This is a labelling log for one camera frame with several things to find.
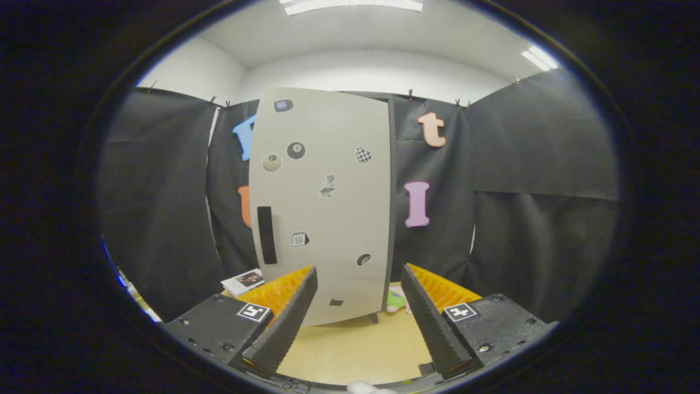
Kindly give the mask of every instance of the white board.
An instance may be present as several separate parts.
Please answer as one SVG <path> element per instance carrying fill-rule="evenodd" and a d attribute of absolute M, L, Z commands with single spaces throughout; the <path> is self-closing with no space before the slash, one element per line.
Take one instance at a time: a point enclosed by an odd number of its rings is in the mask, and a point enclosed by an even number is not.
<path fill-rule="evenodd" d="M 255 252 L 266 281 L 316 266 L 318 290 L 303 325 L 382 310 L 393 247 L 391 173 L 387 103 L 297 88 L 271 88 L 260 100 L 249 170 Z M 258 207 L 271 212 L 276 264 L 263 252 L 272 249 L 261 242 L 261 224 L 263 233 L 270 229 Z"/>

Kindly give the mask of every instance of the pink letter i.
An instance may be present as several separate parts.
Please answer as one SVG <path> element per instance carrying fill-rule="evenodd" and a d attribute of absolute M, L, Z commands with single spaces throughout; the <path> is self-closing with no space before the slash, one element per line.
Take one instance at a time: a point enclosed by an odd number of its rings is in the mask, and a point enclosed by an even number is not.
<path fill-rule="evenodd" d="M 428 182 L 408 182 L 403 185 L 408 190 L 408 219 L 406 227 L 427 226 L 431 220 L 426 216 L 426 191 Z"/>

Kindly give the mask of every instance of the fluorescent light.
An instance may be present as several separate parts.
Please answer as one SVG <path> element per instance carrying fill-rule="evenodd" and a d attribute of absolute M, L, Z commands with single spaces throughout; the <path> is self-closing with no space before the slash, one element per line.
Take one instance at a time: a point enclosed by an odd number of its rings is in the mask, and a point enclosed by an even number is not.
<path fill-rule="evenodd" d="M 539 58 L 537 58 L 535 55 L 530 53 L 529 51 L 525 51 L 522 53 L 522 55 L 527 58 L 527 60 L 530 60 L 532 63 L 535 64 L 535 66 L 541 68 L 543 71 L 549 71 L 550 68 Z"/>
<path fill-rule="evenodd" d="M 557 62 L 555 62 L 551 56 L 549 56 L 547 53 L 545 53 L 543 50 L 539 49 L 538 47 L 536 47 L 536 46 L 530 47 L 530 52 L 532 52 L 533 55 L 537 56 L 538 59 L 542 60 L 550 69 L 557 68 Z"/>
<path fill-rule="evenodd" d="M 296 15 L 322 8 L 346 6 L 381 6 L 421 12 L 423 0 L 279 0 L 287 15 Z"/>

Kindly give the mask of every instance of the checkered heart sticker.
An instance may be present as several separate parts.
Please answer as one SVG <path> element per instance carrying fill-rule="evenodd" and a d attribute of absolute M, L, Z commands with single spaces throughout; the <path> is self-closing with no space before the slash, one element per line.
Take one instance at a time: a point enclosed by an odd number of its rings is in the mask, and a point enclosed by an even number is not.
<path fill-rule="evenodd" d="M 359 148 L 355 149 L 355 156 L 357 156 L 357 160 L 360 163 L 365 164 L 368 161 L 370 161 L 370 159 L 372 158 L 372 152 L 370 152 L 367 149 L 364 149 L 362 147 L 359 147 Z"/>

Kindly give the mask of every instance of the table surface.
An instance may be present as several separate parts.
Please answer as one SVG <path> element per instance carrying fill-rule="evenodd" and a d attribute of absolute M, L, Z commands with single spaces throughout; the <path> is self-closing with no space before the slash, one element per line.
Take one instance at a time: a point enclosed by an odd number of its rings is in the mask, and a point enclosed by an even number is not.
<path fill-rule="evenodd" d="M 377 316 L 377 324 L 361 316 L 301 327 L 277 373 L 338 385 L 359 379 L 379 384 L 421 376 L 418 365 L 430 362 L 431 356 L 413 315 L 402 308 Z"/>

